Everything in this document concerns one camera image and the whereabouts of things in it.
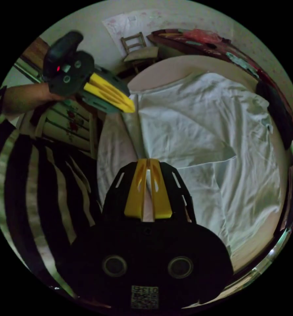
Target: white wall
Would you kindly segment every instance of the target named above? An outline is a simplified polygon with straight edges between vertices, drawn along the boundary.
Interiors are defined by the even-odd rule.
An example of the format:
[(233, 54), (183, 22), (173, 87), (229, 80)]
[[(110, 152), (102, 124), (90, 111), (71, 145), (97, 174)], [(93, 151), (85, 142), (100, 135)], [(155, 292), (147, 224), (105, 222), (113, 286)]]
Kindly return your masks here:
[[(106, 0), (79, 11), (58, 21), (47, 29), (41, 38), (49, 45), (71, 30), (79, 30), (84, 35), (84, 40), (79, 48), (92, 54), (95, 62), (111, 71), (118, 72), (124, 69), (122, 55), (117, 49), (102, 21), (122, 13), (136, 10), (157, 9), (178, 11), (179, 14), (202, 16), (203, 5), (186, 0)], [(219, 15), (216, 10), (209, 9), (211, 13)], [(132, 34), (141, 29), (132, 27)]]
[[(14, 86), (22, 86), (22, 85), (28, 85), (33, 83), (30, 81), (27, 77), (25, 77), (21, 72), (19, 72), (15, 67), (12, 67), (5, 77), (2, 86), (7, 87), (14, 87)], [(12, 121), (10, 121), (14, 126), (16, 126), (16, 123), (19, 118), (16, 118)]]
[[(231, 39), (235, 46), (263, 67), (277, 83), (293, 108), (293, 84), (271, 51), (241, 24), (214, 9), (196, 2), (187, 0), (106, 0), (90, 5), (63, 18), (41, 34), (41, 38), (51, 45), (68, 31), (79, 30), (84, 35), (84, 40), (79, 48), (92, 54), (97, 64), (111, 71), (119, 72), (125, 69), (122, 63), (123, 56), (119, 50), (119, 36), (115, 39), (115, 43), (102, 21), (123, 13), (147, 9), (172, 12), (171, 16), (166, 14), (163, 17), (165, 20), (162, 23), (154, 19), (156, 23), (154, 23), (154, 26), (148, 27), (149, 32), (155, 30), (156, 27), (158, 29), (173, 28), (174, 12), (178, 12), (179, 15), (185, 15), (185, 22), (188, 22), (190, 16), (197, 17), (199, 28), (225, 31), (226, 34), (222, 34), (222, 36)], [(145, 25), (142, 23), (128, 23), (126, 21), (126, 33), (131, 33), (131, 35), (140, 32), (144, 28)]]

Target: white cloth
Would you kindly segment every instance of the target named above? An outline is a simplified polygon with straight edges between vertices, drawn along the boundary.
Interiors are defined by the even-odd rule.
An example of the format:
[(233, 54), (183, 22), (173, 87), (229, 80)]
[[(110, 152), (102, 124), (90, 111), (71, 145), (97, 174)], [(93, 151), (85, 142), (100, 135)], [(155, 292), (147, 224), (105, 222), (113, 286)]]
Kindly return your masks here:
[[(137, 158), (176, 167), (193, 197), (197, 223), (231, 251), (238, 249), (280, 207), (268, 102), (214, 73), (132, 94), (137, 112), (123, 115), (126, 129), (108, 125), (117, 141), (125, 137), (129, 146), (130, 135)], [(114, 140), (110, 146), (118, 145)]]

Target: dark clothing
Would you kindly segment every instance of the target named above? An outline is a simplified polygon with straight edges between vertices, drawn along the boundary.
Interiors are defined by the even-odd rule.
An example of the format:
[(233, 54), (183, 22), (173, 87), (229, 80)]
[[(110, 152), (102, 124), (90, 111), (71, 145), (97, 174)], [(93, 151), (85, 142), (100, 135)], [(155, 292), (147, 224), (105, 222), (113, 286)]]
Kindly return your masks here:
[(258, 82), (256, 94), (269, 102), (268, 112), (278, 128), (284, 147), (287, 150), (293, 140), (293, 121), (282, 99), (273, 87), (263, 81)]
[(101, 219), (96, 161), (63, 143), (22, 135), (2, 114), (0, 228), (43, 283), (74, 292), (57, 270), (76, 236)]

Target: sticker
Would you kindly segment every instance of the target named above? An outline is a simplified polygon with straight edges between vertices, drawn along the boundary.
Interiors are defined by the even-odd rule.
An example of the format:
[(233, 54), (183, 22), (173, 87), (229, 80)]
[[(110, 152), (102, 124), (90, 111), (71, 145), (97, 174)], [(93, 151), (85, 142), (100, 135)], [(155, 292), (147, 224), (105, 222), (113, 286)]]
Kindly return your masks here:
[(158, 309), (159, 288), (157, 286), (131, 286), (131, 308)]

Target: wooden chair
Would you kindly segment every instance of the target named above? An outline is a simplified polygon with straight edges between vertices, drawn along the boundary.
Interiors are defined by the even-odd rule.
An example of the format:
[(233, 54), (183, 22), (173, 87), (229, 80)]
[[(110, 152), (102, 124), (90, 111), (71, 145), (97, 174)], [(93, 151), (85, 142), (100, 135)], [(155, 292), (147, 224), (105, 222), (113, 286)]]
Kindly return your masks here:
[[(133, 39), (138, 39), (138, 43), (127, 45), (127, 41)], [(159, 48), (154, 46), (147, 47), (142, 32), (139, 32), (138, 34), (129, 37), (122, 37), (121, 42), (127, 53), (127, 56), (124, 58), (123, 61), (131, 63), (137, 74), (139, 73), (137, 67), (139, 64), (144, 62), (151, 62), (152, 64), (154, 64), (156, 62)], [(141, 46), (142, 48), (130, 51), (130, 49), (139, 46)]]

